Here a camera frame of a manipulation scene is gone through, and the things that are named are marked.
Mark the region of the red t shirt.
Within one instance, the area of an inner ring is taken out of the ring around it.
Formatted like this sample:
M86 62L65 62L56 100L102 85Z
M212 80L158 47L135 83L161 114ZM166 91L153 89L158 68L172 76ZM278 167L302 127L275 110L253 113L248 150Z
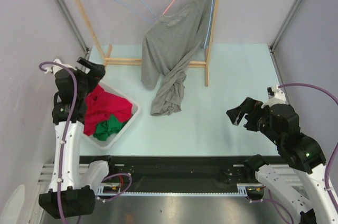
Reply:
M129 121L132 117L132 103L126 98L111 94L97 86L86 98L87 111L83 133L93 136L96 125L114 115L120 122Z

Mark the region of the green t shirt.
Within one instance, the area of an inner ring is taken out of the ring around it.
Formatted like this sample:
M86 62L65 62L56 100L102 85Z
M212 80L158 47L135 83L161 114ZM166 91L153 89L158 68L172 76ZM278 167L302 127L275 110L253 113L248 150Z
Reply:
M112 134L118 134L127 122L120 122L114 115L111 115L108 120L96 125L93 137L99 141L106 141Z

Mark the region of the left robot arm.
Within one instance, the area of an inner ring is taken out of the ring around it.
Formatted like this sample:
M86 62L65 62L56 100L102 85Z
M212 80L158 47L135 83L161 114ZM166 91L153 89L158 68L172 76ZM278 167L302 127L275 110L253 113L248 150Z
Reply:
M40 194L39 205L63 223L71 217L92 214L101 182L112 181L117 175L117 169L106 158L93 161L86 172L80 174L80 138L85 126L86 97L105 75L105 67L84 58L78 58L77 62L88 71L58 59L39 65L45 73L53 74L57 87L52 110L54 166L49 188Z

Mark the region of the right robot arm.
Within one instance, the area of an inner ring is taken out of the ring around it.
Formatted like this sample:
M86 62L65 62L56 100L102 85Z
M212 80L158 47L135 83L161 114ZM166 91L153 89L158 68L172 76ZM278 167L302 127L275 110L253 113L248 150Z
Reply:
M267 188L267 201L278 212L284 210L286 223L337 223L337 195L325 178L328 165L324 153L315 139L301 132L299 116L284 97L270 97L266 102L247 97L226 114L233 125L245 119L246 130L266 136L301 181L306 196L281 178L261 155L244 163L245 179Z

